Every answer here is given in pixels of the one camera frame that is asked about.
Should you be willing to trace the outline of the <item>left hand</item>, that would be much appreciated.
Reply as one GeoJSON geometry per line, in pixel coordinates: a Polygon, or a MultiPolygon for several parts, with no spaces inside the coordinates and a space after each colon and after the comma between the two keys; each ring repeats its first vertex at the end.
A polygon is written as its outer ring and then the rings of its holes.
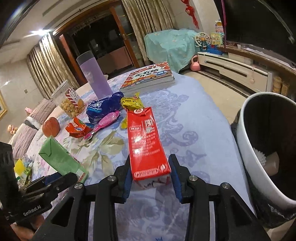
{"type": "MultiPolygon", "coordinates": [[[[30,224],[32,225],[34,230],[37,230],[43,223],[45,219],[42,214],[37,215],[30,219],[30,224]]],[[[29,228],[19,226],[16,223],[11,224],[11,228],[16,233],[18,238],[22,241],[31,240],[35,234],[35,232],[29,228]]]]}

